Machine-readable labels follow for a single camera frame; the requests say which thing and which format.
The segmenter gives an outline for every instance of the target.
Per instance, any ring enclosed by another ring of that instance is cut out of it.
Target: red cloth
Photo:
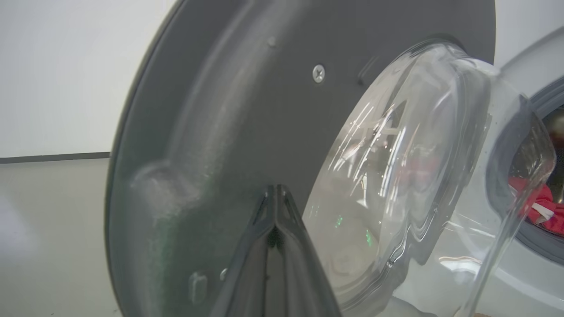
[[[511,185],[517,191],[523,190],[526,182],[527,181],[522,178],[509,179],[509,185]],[[535,202],[554,212],[554,215],[549,220],[538,225],[557,235],[564,236],[564,204],[556,204],[553,202],[552,193],[550,192],[550,189],[546,184],[543,184],[543,187],[541,188]],[[528,218],[532,223],[536,223],[540,217],[541,215],[535,209],[531,209],[528,213]]]

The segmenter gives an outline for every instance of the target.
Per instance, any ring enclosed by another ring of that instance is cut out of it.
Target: white wall
[[[496,0],[494,65],[532,97],[564,76],[564,1]]]
[[[173,3],[0,1],[0,157],[109,151]]]

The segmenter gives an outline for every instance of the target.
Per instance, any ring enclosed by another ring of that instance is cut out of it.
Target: white washing machine body
[[[564,2],[496,0],[494,65],[532,98],[564,77]],[[545,117],[555,105],[539,105]],[[564,315],[564,266],[513,239],[477,312],[490,316]]]

